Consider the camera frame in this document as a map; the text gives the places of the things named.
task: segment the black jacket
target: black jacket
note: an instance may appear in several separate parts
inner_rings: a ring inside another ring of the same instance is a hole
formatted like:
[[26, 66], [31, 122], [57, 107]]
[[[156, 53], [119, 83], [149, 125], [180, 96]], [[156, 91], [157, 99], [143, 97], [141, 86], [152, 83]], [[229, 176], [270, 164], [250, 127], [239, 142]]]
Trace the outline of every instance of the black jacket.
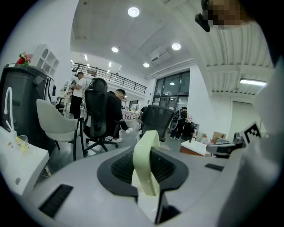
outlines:
[[119, 121], [123, 118], [121, 112], [121, 100], [112, 91], [109, 91], [108, 94], [109, 97], [106, 105], [106, 127], [112, 130], [116, 125], [114, 121]]

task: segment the white t-shirt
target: white t-shirt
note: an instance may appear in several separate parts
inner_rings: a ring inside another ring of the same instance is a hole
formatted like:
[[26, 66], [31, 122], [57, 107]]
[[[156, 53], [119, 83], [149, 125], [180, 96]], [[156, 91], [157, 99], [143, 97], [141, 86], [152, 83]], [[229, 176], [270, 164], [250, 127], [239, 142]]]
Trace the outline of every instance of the white t-shirt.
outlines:
[[80, 98], [83, 98], [83, 91], [85, 90], [86, 86], [87, 86], [87, 80], [86, 78], [81, 78], [78, 83], [79, 85], [81, 85], [81, 89], [74, 89], [73, 91], [73, 95], [74, 96], [77, 96], [77, 97], [80, 97]]

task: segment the black pants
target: black pants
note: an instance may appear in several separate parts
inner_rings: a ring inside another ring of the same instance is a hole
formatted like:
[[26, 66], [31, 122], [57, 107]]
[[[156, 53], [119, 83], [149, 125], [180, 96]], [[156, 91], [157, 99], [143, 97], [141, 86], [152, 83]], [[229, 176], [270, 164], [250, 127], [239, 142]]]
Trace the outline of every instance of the black pants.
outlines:
[[72, 95], [71, 97], [71, 106], [70, 106], [70, 113], [73, 114], [74, 119], [80, 118], [81, 114], [81, 102], [83, 98], [77, 97]]
[[[121, 126], [121, 128], [123, 129], [123, 130], [128, 130], [128, 126], [127, 126], [127, 124], [125, 123], [125, 121], [122, 121], [121, 123], [120, 123], [120, 126]], [[115, 133], [115, 136], [114, 136], [114, 138], [115, 139], [118, 139], [119, 138], [119, 130]]]
[[174, 136], [179, 139], [181, 137], [183, 131], [184, 122], [178, 122], [176, 128], [172, 130], [170, 137], [174, 138]]

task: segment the ceiling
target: ceiling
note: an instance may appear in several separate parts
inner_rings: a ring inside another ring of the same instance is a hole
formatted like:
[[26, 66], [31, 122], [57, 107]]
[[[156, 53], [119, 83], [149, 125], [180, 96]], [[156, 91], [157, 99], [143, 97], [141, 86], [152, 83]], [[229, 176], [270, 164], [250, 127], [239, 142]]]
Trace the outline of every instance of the ceiling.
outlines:
[[255, 95], [261, 87], [240, 84], [241, 78], [269, 81], [274, 69], [256, 23], [230, 30], [205, 32], [195, 21], [200, 0], [159, 0], [188, 32], [200, 55], [212, 92]]
[[71, 60], [75, 63], [81, 63], [84, 65], [89, 64], [92, 67], [98, 67], [99, 69], [103, 69], [105, 71], [110, 70], [110, 72], [113, 74], [116, 74], [121, 66], [116, 62], [111, 62], [111, 66], [109, 67], [110, 61], [108, 59], [94, 55], [87, 55], [87, 59], [88, 61], [85, 60], [84, 54], [71, 51]]
[[[137, 18], [127, 14], [133, 6], [140, 10]], [[207, 33], [194, 21], [200, 12], [201, 0], [80, 0], [71, 43], [89, 43], [86, 51], [144, 76], [194, 58], [209, 95], [255, 95], [260, 87], [240, 84], [240, 79], [269, 81], [274, 71], [260, 27], [250, 23]], [[172, 50], [173, 42], [179, 42], [181, 50]], [[118, 54], [112, 46], [119, 48]], [[170, 58], [151, 63], [149, 55], [158, 47]], [[142, 66], [145, 62], [149, 68]]]
[[[127, 13], [133, 6], [140, 10], [136, 18]], [[174, 28], [147, 11], [139, 0], [80, 0], [73, 21], [71, 46], [72, 42], [78, 43], [77, 40], [92, 46], [89, 54], [115, 61], [122, 67], [134, 67], [144, 76], [192, 58], [187, 48], [179, 51], [171, 48], [174, 42], [183, 45], [181, 37]], [[117, 47], [119, 53], [113, 53], [111, 47]], [[152, 63], [150, 54], [159, 47], [170, 57], [161, 63]], [[150, 67], [145, 68], [143, 63], [149, 63]]]

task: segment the floor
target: floor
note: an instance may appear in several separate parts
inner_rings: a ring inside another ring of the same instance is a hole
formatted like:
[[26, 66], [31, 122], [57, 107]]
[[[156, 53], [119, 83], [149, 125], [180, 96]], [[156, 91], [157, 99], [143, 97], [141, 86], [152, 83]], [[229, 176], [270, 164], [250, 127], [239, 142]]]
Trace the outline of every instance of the floor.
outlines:
[[[126, 134], [125, 132], [120, 132], [120, 137], [122, 138], [122, 142], [119, 143], [119, 148], [127, 147], [127, 146], [134, 146], [136, 144], [136, 137], [137, 133], [130, 133]], [[90, 141], [88, 144], [86, 143], [86, 136], [83, 135], [83, 141], [84, 141], [84, 147], [92, 145], [94, 142]], [[166, 141], [164, 143], [161, 142], [161, 147], [165, 149], [169, 149], [173, 152], [179, 152], [181, 143], [184, 142], [184, 140], [175, 140], [171, 139], [169, 135], [166, 137]], [[50, 155], [50, 159], [48, 162], [48, 167], [52, 174], [59, 171], [64, 166], [68, 165], [69, 163], [73, 162], [73, 144], [66, 143], [66, 142], [58, 142], [60, 146], [60, 150], [55, 146], [52, 154]], [[115, 151], [115, 145], [112, 144], [106, 144], [106, 148], [109, 150], [109, 152]], [[98, 150], [97, 148], [93, 148], [88, 151], [88, 155], [98, 155], [100, 153], [104, 153], [105, 151], [101, 148]], [[77, 138], [76, 142], [76, 159], [82, 159], [83, 158], [83, 152], [82, 152], [82, 146], [80, 138]]]

